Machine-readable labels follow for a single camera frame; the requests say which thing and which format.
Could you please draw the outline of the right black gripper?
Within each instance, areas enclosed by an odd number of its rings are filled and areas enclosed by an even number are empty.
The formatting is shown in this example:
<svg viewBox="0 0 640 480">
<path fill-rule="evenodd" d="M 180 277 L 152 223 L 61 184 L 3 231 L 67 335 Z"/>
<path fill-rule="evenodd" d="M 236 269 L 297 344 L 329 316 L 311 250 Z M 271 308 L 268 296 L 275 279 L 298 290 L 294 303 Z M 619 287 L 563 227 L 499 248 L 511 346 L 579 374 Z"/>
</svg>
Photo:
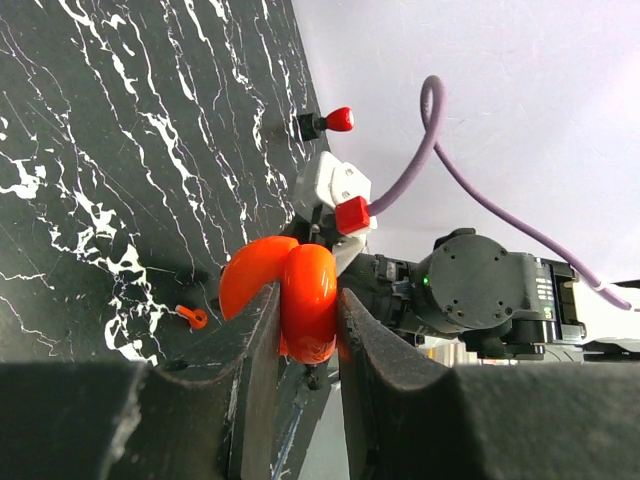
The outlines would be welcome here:
<svg viewBox="0 0 640 480">
<path fill-rule="evenodd" d="M 341 288 L 350 289 L 376 320 L 409 344 L 425 343 L 425 325 L 410 297 L 417 263 L 368 253 L 364 241 L 337 233 L 332 214 L 317 222 L 295 215 L 281 233 L 331 250 Z"/>
</svg>

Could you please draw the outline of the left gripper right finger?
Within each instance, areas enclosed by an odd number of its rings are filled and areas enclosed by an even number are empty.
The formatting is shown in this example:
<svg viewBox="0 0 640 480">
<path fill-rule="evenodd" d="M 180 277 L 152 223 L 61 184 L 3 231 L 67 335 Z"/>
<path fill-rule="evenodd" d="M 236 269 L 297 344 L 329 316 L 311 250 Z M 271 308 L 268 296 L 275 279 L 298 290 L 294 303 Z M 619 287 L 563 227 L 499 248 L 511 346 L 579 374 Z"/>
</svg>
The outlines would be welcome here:
<svg viewBox="0 0 640 480">
<path fill-rule="evenodd" d="M 633 363 L 441 365 L 339 297 L 354 479 L 635 479 Z"/>
</svg>

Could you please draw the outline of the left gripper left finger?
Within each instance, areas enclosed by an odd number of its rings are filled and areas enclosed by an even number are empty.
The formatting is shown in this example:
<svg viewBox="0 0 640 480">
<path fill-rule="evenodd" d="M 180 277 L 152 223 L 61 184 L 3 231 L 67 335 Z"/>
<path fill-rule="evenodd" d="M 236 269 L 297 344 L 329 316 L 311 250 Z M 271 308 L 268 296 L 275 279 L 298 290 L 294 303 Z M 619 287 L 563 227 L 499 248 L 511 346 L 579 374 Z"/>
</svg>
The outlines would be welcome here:
<svg viewBox="0 0 640 480">
<path fill-rule="evenodd" d="M 264 286 L 192 357 L 5 363 L 5 479 L 267 479 L 280 289 Z"/>
</svg>

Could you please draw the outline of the red earbud charging case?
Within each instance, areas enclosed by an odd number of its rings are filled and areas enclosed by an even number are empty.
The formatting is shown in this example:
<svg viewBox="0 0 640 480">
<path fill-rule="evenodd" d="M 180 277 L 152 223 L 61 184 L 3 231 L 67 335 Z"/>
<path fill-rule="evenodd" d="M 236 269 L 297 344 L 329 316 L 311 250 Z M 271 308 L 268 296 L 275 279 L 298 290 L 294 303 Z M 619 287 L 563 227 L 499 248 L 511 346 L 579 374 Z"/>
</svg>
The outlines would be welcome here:
<svg viewBox="0 0 640 480">
<path fill-rule="evenodd" d="M 280 284 L 281 344 L 295 361 L 317 365 L 336 347 L 337 267 L 318 244 L 270 236 L 241 248 L 221 275 L 218 300 L 223 317 L 235 317 L 266 284 Z"/>
</svg>

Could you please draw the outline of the red earbud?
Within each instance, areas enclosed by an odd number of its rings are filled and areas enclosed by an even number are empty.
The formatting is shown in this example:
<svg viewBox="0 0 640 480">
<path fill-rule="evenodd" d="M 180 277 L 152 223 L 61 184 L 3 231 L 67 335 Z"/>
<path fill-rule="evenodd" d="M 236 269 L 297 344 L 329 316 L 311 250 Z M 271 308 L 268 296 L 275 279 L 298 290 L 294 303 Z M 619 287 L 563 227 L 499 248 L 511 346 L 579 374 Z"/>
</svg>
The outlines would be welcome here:
<svg viewBox="0 0 640 480">
<path fill-rule="evenodd" d="M 202 309 L 190 309 L 183 305 L 177 305 L 175 313 L 185 319 L 193 329 L 202 329 L 208 324 L 208 315 Z"/>
</svg>

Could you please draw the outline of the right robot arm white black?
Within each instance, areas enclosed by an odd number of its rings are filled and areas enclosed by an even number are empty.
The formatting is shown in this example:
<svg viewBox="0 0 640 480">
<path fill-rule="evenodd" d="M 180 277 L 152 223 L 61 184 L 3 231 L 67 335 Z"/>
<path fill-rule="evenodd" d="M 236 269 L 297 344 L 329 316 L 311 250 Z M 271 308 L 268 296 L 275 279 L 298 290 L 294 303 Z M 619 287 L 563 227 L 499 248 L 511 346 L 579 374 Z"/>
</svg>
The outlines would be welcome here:
<svg viewBox="0 0 640 480">
<path fill-rule="evenodd" d="M 510 252 L 472 228 L 439 238 L 418 263 L 367 253 L 337 233 L 330 215 L 295 216 L 283 233 L 332 250 L 339 286 L 413 346 L 459 341 L 483 360 L 541 360 L 549 346 L 590 362 L 639 359 L 636 281 L 608 288 L 632 305 L 626 311 L 571 265 Z"/>
</svg>

